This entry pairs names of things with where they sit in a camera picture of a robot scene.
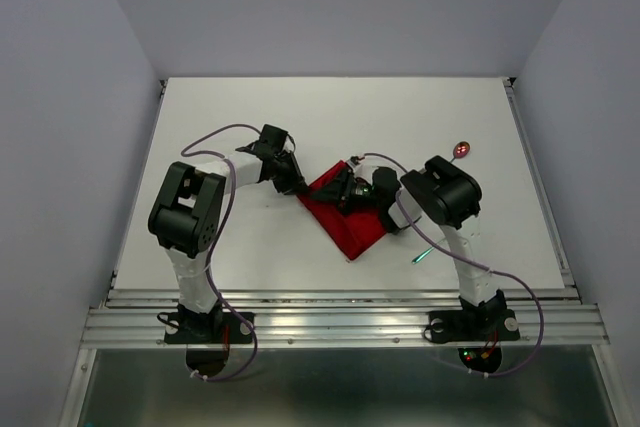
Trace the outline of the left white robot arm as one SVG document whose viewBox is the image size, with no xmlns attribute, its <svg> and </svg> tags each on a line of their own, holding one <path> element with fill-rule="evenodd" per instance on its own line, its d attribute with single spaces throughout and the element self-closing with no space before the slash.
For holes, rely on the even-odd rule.
<svg viewBox="0 0 640 427">
<path fill-rule="evenodd" d="M 251 130 L 257 138 L 230 153 L 202 147 L 231 129 Z M 171 260 L 179 287 L 177 312 L 159 315 L 168 334 L 189 332 L 210 341 L 221 333 L 224 301 L 211 285 L 213 250 L 240 188 L 270 182 L 282 195 L 308 190 L 295 149 L 293 137 L 279 127 L 236 123 L 192 142 L 168 167 L 148 218 L 148 230 Z"/>
</svg>

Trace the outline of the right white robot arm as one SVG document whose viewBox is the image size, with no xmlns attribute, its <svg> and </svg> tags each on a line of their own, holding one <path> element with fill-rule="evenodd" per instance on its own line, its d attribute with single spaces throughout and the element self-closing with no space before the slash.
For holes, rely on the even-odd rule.
<svg viewBox="0 0 640 427">
<path fill-rule="evenodd" d="M 476 180 L 441 156 L 421 170 L 367 165 L 362 157 L 340 161 L 299 196 L 337 247 L 354 260 L 386 234 L 416 228 L 427 218 L 446 244 L 432 246 L 453 260 L 460 309 L 433 313 L 436 341 L 445 335 L 482 337 L 503 327 L 509 314 L 492 270 L 479 254 L 482 191 Z"/>
</svg>

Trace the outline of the red cloth napkin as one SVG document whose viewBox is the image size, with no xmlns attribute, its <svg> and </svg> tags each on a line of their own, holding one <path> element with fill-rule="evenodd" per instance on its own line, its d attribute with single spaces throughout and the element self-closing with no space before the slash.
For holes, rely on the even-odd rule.
<svg viewBox="0 0 640 427">
<path fill-rule="evenodd" d="M 312 193 L 336 179 L 346 166 L 343 160 L 338 161 L 310 184 L 308 193 L 298 194 L 297 197 L 346 258 L 355 260 L 386 235 L 377 210 L 362 208 L 343 214 L 332 204 L 311 199 Z"/>
</svg>

